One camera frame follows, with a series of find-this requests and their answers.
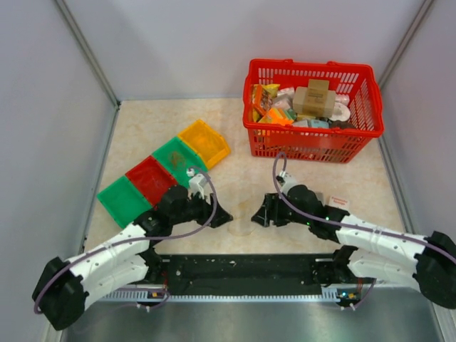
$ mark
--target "gray floor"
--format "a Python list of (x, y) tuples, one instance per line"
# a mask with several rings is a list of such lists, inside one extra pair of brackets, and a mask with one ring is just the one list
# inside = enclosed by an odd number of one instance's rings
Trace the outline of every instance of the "gray floor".
[(65, 341), (442, 341), (431, 305), (407, 289), (375, 289), (356, 312), (340, 312), (335, 304), (173, 303), (149, 314), (126, 307), (106, 316), (119, 305), (95, 304)]

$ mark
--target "red shopping basket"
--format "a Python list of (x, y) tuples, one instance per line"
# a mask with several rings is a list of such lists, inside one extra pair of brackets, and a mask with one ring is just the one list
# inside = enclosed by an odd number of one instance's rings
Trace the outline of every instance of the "red shopping basket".
[[(279, 83), (281, 87), (307, 86), (310, 79), (329, 80), (329, 89), (350, 97), (349, 122), (356, 129), (302, 128), (255, 123), (252, 120), (252, 86)], [(295, 63), (291, 59), (254, 59), (244, 84), (244, 127), (253, 156), (345, 163), (372, 139), (383, 133), (382, 100), (373, 70), (362, 64)]]

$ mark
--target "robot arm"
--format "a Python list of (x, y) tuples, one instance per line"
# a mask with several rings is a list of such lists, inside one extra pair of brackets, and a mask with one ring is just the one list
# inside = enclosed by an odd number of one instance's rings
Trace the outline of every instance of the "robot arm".
[[(203, 224), (214, 209), (213, 194), (209, 198), (204, 195), (205, 178), (193, 176), (190, 193), (185, 187), (175, 185), (155, 208), (142, 213), (122, 232), (95, 249), (65, 261), (56, 257), (47, 263), (33, 291), (34, 301), (55, 274), (84, 258), (65, 271), (38, 304), (56, 330), (67, 328), (98, 299), (122, 286), (139, 281), (160, 283), (162, 260), (154, 250), (160, 240), (147, 238), (168, 237), (173, 226), (183, 222)], [(209, 226), (215, 228), (232, 220), (232, 216), (217, 203)]]
[[(420, 291), (438, 305), (456, 309), (456, 266), (429, 247), (438, 247), (455, 257), (456, 246), (447, 235), (439, 232), (431, 237), (399, 234), (359, 219), (344, 209), (323, 205), (314, 192), (285, 171), (277, 180), (288, 202), (320, 220), (295, 212), (278, 194), (266, 194), (259, 211), (252, 217), (253, 222), (264, 227), (270, 222), (278, 227), (290, 222), (305, 224), (318, 238), (344, 245), (333, 256), (334, 272), (340, 274), (341, 281), (348, 276), (347, 272), (358, 278), (391, 281)], [(351, 224), (358, 229), (326, 221)]]

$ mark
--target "wall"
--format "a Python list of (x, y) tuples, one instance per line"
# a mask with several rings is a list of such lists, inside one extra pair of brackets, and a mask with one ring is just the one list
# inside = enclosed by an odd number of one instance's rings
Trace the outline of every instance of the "wall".
[(384, 88), (385, 135), (421, 232), (456, 241), (456, 2), (436, 1)]
[(0, 341), (37, 342), (31, 293), (78, 251), (114, 112), (52, 1), (3, 1), (0, 44)]
[(238, 96), (253, 58), (371, 64), (422, 0), (66, 0), (121, 99)]

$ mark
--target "orange bin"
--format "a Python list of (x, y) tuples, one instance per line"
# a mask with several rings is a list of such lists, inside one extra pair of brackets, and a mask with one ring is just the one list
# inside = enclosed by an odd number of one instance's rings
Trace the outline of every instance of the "orange bin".
[(201, 157), (208, 170), (231, 152), (225, 139), (203, 120), (196, 120), (177, 136)]
[[(302, 128), (255, 123), (252, 119), (254, 84), (279, 83), (281, 88), (307, 86), (310, 79), (329, 80), (329, 89), (350, 97), (349, 122), (356, 129)], [(372, 139), (383, 133), (382, 100), (373, 70), (362, 64), (295, 63), (289, 60), (254, 59), (244, 84), (243, 124), (249, 133), (253, 156), (345, 163)]]

